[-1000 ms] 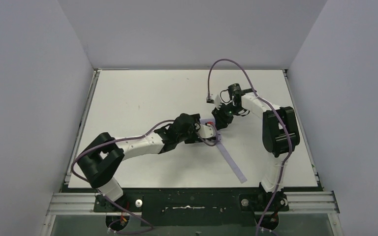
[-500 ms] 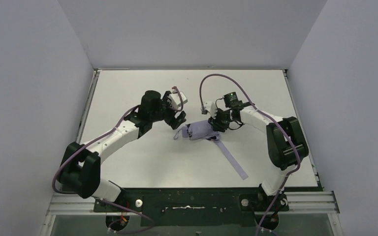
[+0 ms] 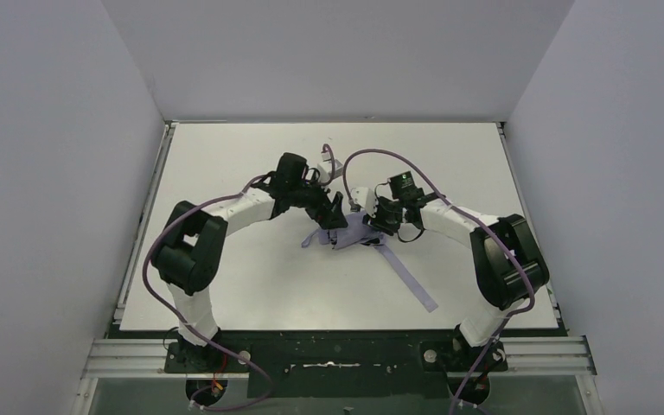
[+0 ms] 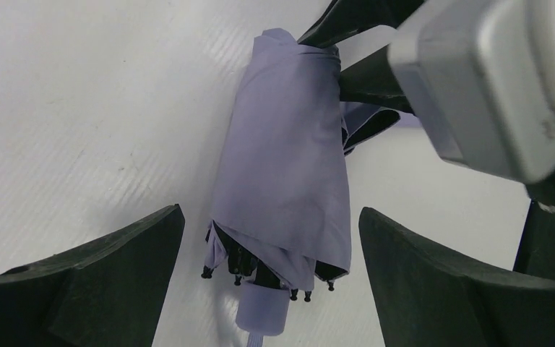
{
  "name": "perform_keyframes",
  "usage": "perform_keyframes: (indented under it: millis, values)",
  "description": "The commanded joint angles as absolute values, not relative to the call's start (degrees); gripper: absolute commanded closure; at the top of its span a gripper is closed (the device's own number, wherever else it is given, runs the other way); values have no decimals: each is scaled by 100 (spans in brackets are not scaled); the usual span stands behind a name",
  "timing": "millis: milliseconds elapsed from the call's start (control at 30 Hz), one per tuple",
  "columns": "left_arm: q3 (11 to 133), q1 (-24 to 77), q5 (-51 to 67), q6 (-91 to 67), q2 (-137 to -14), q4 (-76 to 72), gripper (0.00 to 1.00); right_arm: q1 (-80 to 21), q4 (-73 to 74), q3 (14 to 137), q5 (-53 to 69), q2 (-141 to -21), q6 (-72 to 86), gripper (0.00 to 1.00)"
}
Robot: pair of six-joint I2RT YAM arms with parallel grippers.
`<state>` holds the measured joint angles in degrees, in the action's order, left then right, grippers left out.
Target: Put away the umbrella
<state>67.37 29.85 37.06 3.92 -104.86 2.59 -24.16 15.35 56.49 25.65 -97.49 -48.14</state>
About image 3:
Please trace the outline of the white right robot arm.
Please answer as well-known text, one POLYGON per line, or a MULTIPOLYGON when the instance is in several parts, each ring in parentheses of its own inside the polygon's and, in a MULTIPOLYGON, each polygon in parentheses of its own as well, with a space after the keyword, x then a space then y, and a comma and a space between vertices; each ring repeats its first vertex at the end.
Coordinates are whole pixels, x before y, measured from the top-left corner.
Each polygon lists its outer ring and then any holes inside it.
POLYGON ((457 329, 471 347, 481 347, 521 306, 550 280, 550 272, 526 219, 519 214, 480 214, 445 201, 417 186, 411 172, 389 178, 391 195, 358 187, 352 202, 365 211, 363 221, 389 236, 402 225, 439 233, 470 249, 476 275, 474 304, 457 329))

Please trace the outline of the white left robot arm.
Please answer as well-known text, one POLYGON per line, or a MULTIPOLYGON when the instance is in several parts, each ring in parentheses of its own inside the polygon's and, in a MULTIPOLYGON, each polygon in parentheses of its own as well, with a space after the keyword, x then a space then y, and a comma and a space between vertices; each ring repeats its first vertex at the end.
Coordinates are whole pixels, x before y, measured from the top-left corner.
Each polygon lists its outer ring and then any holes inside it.
POLYGON ((329 189, 341 173, 342 163, 328 146, 315 167, 310 167, 303 156, 285 152, 274 170, 254 177, 235 195, 199 205, 189 201, 175 205, 146 254, 142 278, 154 269, 168 286, 170 300, 153 288, 148 291, 176 315, 179 335, 186 343, 207 347, 220 330, 209 286, 220 268, 226 238, 255 223, 273 220, 291 208, 302 209, 322 230, 347 227, 343 195, 329 189))

